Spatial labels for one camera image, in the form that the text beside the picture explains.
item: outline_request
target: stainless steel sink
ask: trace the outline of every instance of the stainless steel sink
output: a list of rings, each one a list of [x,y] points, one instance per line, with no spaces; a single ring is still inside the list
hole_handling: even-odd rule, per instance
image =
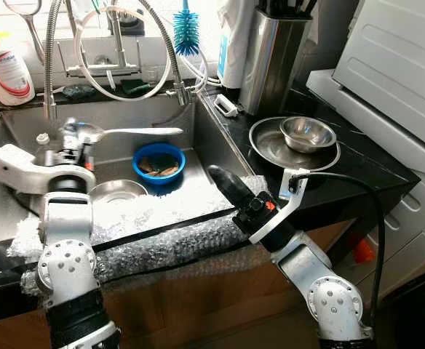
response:
[[[153,97],[138,103],[97,102],[59,105],[57,125],[48,124],[42,108],[24,108],[0,112],[0,146],[14,143],[35,153],[39,133],[55,129],[68,117],[96,124],[104,129],[130,127],[180,127],[177,136],[109,135],[94,147],[95,176],[98,183],[131,179],[142,183],[152,195],[170,193],[186,185],[211,182],[205,168],[217,164],[238,175],[253,171],[222,130],[217,111],[204,97],[194,104],[179,107],[176,100]],[[183,176],[166,186],[144,183],[132,169],[134,152],[147,143],[166,141],[181,148],[186,155]],[[0,241],[15,235],[16,224],[28,215],[0,184]]]

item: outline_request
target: black cable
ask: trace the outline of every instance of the black cable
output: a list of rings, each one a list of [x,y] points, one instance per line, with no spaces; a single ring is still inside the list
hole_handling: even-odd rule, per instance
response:
[[[31,214],[33,214],[33,215],[35,215],[35,216],[37,216],[39,218],[39,214],[36,213],[36,211],[34,211],[28,205],[26,205],[22,200],[20,200],[20,198],[17,195],[17,192],[13,188],[7,187],[7,190],[9,191],[10,196],[13,197],[13,199],[15,200],[15,202],[18,204],[18,206],[22,207],[26,211],[30,212]]]
[[[130,234],[128,236],[122,236],[121,238],[115,238],[114,240],[101,242],[99,244],[93,245],[92,248],[93,248],[93,251],[95,251],[95,253],[98,253],[101,251],[105,251],[107,249],[112,249],[117,246],[142,240],[144,238],[150,238],[152,236],[159,235],[160,233],[164,233],[172,229],[180,229],[180,228],[188,227],[193,224],[207,222],[208,220],[215,220],[217,218],[221,218],[229,214],[232,214],[236,210],[237,209],[235,207],[232,207],[230,209],[222,209],[220,211],[203,214],[201,216],[190,218],[187,220],[182,220],[180,222],[175,222],[169,225],[163,225],[162,227],[152,228],[145,231],[141,231],[139,233]]]
[[[358,180],[357,178],[346,176],[344,174],[326,172],[297,174],[295,177],[292,177],[292,180],[290,181],[290,186],[293,186],[298,180],[301,180],[303,178],[313,177],[332,178],[334,180],[343,180],[345,182],[356,184],[365,189],[373,200],[374,207],[376,209],[376,216],[378,218],[378,256],[376,259],[376,269],[374,272],[373,292],[371,294],[370,325],[373,328],[374,335],[376,337],[376,313],[378,310],[379,285],[381,283],[382,267],[384,263],[384,251],[386,249],[386,227],[384,225],[384,210],[382,208],[381,202],[379,201],[376,192],[369,184],[363,182],[362,180]]]

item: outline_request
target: bubble wrap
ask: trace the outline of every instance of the bubble wrap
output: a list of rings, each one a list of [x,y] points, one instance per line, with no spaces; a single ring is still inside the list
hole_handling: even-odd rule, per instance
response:
[[[242,179],[256,194],[267,190],[266,181],[262,176]],[[92,244],[229,207],[230,203],[215,185],[181,188],[166,196],[138,196],[132,201],[95,205]],[[230,214],[196,225],[169,230],[157,236],[99,252],[95,274],[102,282],[107,282],[133,273],[173,266],[223,251],[247,238],[232,222],[233,216],[234,214]],[[39,293],[34,273],[23,274],[22,287],[26,294]]]
[[[242,247],[233,252],[218,254],[199,262],[172,270],[160,271],[143,275],[127,276],[103,285],[105,294],[108,292],[127,292],[156,283],[159,279],[193,278],[206,275],[236,273],[249,270],[269,262],[269,252],[261,245]]]
[[[17,233],[7,249],[8,257],[24,257],[25,262],[36,262],[43,251],[38,234],[39,219],[29,217],[17,223]]]

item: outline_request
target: metal spoon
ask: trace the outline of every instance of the metal spoon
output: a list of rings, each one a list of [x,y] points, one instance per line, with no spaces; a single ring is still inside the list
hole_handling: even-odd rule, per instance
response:
[[[137,135],[157,135],[157,136],[173,136],[183,133],[182,129],[177,127],[147,127],[142,129],[101,129],[98,126],[87,124],[85,122],[79,123],[79,138],[82,141],[90,141],[96,143],[109,133],[134,133]]]

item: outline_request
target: robotic arm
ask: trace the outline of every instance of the robotic arm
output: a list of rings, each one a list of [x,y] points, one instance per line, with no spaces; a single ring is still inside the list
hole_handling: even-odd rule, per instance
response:
[[[302,294],[318,322],[321,348],[374,348],[373,330],[361,322],[362,298],[355,285],[337,276],[327,255],[286,220],[300,205],[307,179],[298,181],[289,203],[279,209],[268,193],[255,196],[235,174],[217,166],[208,172],[239,209],[235,224],[271,253],[271,261]]]
[[[103,308],[100,284],[93,274],[90,244],[95,186],[91,144],[79,139],[78,123],[63,129],[63,148],[52,152],[48,166],[8,144],[0,148],[0,182],[23,193],[45,194],[40,210],[44,251],[36,282],[44,301],[53,349],[116,349],[119,330]]]

